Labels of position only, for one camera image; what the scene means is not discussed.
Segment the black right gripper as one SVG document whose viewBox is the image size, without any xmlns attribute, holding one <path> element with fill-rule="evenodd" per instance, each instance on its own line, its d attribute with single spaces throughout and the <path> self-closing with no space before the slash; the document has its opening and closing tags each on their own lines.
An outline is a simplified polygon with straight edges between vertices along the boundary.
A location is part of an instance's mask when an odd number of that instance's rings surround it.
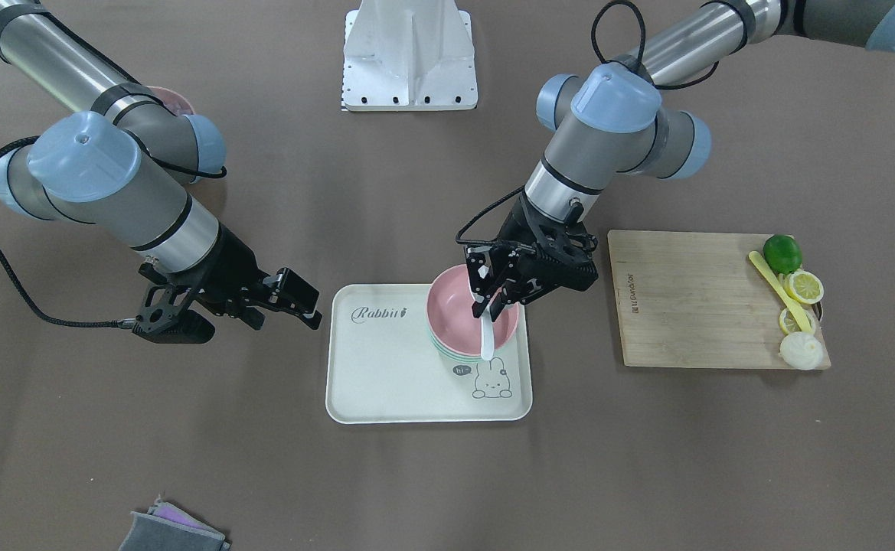
<svg viewBox="0 0 895 551">
<path fill-rule="evenodd" d="M 212 250 L 187 271 L 163 273 L 159 262 L 144 261 L 140 275 L 151 285 L 132 333 L 152 343 L 206 343 L 215 328 L 193 303 L 215 316 L 239 318 L 253 329 L 261 329 L 264 307 L 282 311 L 310 329 L 320 328 L 322 313 L 315 310 L 320 293 L 289 268 L 275 275 L 262 272 L 256 257 L 233 231 L 220 226 Z"/>
</svg>

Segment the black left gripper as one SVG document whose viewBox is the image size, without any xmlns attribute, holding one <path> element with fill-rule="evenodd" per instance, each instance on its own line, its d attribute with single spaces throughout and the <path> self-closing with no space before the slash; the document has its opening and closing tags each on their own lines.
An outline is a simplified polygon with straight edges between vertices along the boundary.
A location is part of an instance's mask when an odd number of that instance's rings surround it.
<svg viewBox="0 0 895 551">
<path fill-rule="evenodd" d="M 497 321 L 509 305 L 527 305 L 559 287 L 584 292 L 598 279 L 592 253 L 597 239 L 581 223 L 583 203 L 570 200 L 569 220 L 557 222 L 512 191 L 478 212 L 463 230 L 490 210 L 516 199 L 493 240 L 463 240 L 472 316 Z"/>
</svg>

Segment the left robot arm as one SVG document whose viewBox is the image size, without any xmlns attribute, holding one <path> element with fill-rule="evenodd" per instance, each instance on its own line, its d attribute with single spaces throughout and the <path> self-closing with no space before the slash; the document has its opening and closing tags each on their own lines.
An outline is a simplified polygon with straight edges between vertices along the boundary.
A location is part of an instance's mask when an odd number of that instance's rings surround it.
<svg viewBox="0 0 895 551">
<path fill-rule="evenodd" d="M 495 321 L 559 287 L 597 280 L 583 219 L 614 177 L 687 178 L 712 149 L 705 122 L 663 106 L 663 92 L 706 80 L 717 63 L 775 35 L 895 52 L 895 1 L 706 1 L 683 21 L 607 58 L 587 77 L 558 74 L 536 116 L 554 133 L 493 240 L 464 240 L 469 314 Z"/>
</svg>

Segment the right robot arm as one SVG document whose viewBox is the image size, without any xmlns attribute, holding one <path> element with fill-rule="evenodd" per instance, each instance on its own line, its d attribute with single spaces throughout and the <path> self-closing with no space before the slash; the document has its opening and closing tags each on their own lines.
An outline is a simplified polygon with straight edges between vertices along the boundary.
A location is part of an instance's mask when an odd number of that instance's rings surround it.
<svg viewBox="0 0 895 551">
<path fill-rule="evenodd" d="M 291 269 L 259 269 L 251 248 L 187 191 L 227 173 L 212 121 L 167 109 L 38 1 L 0 1 L 0 59 L 70 110 L 41 135 L 0 148 L 2 203 L 31 219 L 97 224 L 142 257 L 149 288 L 138 314 L 83 328 L 205 343 L 215 328 L 193 303 L 253 329 L 264 311 L 320 327 L 317 290 Z M 69 327 L 34 303 L 1 250 L 0 265 L 35 316 Z"/>
</svg>

